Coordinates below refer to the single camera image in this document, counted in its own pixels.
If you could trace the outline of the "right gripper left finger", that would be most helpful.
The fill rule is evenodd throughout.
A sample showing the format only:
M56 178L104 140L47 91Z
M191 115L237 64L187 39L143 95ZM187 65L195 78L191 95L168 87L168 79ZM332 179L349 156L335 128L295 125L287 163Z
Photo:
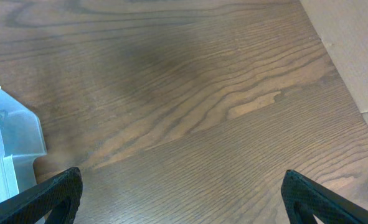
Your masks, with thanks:
M80 169L71 167L0 203L0 223L73 223L83 192Z

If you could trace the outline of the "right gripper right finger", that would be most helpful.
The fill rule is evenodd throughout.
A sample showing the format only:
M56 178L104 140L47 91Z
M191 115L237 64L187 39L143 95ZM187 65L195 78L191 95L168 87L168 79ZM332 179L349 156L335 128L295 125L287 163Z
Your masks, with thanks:
M281 196L291 224L368 224L368 210L323 187L295 170L287 170Z

